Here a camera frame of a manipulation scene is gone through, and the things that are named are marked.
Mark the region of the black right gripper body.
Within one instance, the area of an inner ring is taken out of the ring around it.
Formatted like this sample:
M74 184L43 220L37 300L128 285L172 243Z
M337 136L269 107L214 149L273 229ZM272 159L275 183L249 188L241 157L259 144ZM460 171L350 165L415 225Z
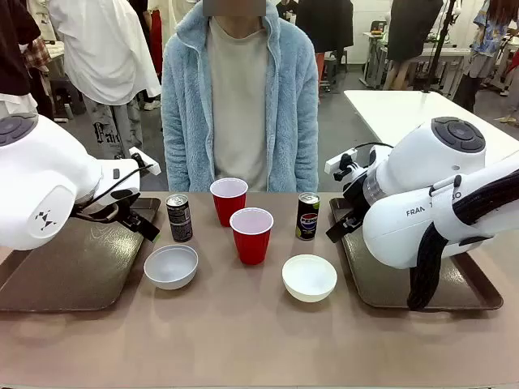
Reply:
M343 197L348 203L349 209L346 216L355 222L363 221L364 216L370 208L370 204L367 202L363 192L365 180L365 177L357 177L354 181L343 187Z

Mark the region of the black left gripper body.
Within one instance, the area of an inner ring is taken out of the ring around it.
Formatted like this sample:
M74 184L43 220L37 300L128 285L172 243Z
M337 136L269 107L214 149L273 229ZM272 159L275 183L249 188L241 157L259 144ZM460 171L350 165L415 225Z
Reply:
M134 188L112 190L107 194L99 195L90 203L81 204L79 218L102 224L124 220L130 213L131 205L139 196L140 192Z

